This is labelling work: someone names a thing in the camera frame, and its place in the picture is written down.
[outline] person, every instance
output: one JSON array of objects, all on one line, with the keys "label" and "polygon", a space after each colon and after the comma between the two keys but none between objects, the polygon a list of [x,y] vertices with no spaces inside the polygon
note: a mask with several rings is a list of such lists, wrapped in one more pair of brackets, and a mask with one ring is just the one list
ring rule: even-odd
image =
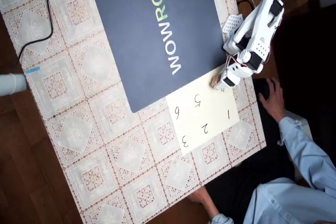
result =
[{"label": "person", "polygon": [[[298,122],[285,116],[276,79],[254,80],[254,86],[267,146],[189,199],[205,207],[211,224],[336,223],[332,222],[336,221],[336,169],[331,159]],[[287,151],[311,188],[293,182]]]}]

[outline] lace tablecloth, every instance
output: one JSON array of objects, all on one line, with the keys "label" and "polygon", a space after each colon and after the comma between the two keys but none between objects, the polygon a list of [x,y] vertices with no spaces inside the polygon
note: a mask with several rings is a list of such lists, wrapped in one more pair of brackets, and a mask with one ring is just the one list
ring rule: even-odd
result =
[{"label": "lace tablecloth", "polygon": [[[220,23],[236,0],[215,0]],[[164,99],[129,108],[95,0],[50,0],[55,32],[22,59],[86,223],[147,222],[266,146],[251,78],[234,90],[240,122],[182,156]],[[0,0],[17,52],[50,33],[46,0]],[[233,141],[249,135],[248,141]]]}]

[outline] light blue shirt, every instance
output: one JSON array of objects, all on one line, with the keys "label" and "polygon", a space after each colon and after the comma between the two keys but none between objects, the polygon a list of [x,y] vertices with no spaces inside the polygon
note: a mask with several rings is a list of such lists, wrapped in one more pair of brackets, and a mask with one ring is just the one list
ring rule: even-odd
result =
[{"label": "light blue shirt", "polygon": [[[283,118],[279,127],[279,144],[285,144],[311,188],[298,186],[288,178],[260,184],[253,191],[244,223],[336,221],[336,169],[329,156],[293,119]],[[222,214],[211,220],[211,224],[225,223],[233,220]]]}]

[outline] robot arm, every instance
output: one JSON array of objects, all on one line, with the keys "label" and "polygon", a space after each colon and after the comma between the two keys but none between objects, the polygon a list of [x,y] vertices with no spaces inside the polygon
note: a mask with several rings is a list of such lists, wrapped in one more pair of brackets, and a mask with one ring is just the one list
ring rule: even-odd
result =
[{"label": "robot arm", "polygon": [[280,25],[284,7],[281,0],[262,0],[243,21],[242,15],[231,15],[223,32],[227,54],[225,67],[212,81],[215,89],[238,85],[241,78],[260,73],[270,53],[272,37]]}]

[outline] wooden floor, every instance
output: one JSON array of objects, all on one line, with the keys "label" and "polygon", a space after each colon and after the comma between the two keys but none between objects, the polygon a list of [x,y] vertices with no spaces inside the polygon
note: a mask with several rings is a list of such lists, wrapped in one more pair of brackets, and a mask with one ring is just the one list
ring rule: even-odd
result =
[{"label": "wooden floor", "polygon": [[[305,1],[286,0],[285,8]],[[239,11],[246,16],[250,7],[242,3]],[[16,55],[2,19],[0,41],[0,73],[8,73]],[[265,76],[277,77],[272,57],[256,77]],[[201,205],[184,199],[150,223],[207,221]],[[0,97],[0,223],[81,223],[30,91]]]}]

